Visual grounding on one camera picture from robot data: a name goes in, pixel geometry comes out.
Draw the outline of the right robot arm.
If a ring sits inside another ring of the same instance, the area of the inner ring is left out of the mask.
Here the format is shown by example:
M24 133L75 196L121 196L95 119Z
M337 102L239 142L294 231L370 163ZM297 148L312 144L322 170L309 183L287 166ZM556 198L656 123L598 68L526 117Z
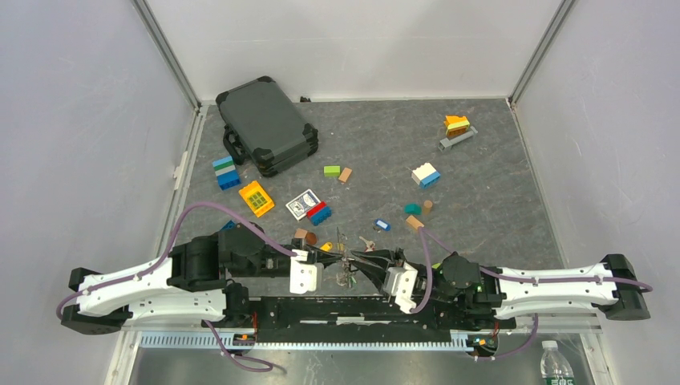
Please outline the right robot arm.
M602 312L608 320L650 318L638 281L622 254L608 254L594 265L575 269L527 270L482 266L457 252L440 263L407 261L397 249L359 252L351 264L404 313L432 306L474 327L534 313Z

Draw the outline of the metal keyring plate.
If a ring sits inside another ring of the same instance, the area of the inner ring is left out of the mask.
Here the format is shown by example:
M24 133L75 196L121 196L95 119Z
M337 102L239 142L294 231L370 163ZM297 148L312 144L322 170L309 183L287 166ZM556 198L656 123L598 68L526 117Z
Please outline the metal keyring plate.
M354 278L354 272L350 264L349 254L346 247L347 236L340 231L339 227L336 228L336 235L336 246L338 252L341 254L341 259L339 262L340 270L336 273L336 282L339 286L352 289L356 284L356 280Z

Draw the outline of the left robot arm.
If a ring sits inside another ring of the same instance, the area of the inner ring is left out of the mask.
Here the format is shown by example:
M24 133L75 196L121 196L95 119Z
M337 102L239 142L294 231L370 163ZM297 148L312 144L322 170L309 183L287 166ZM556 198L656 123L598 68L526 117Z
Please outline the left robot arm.
M59 305L58 318L85 335L144 323L256 326L260 311L236 278L287 278L294 262L303 272L319 275L342 258L301 240L281 245L263 236L254 223L237 224L113 274L73 269L69 287L74 293Z

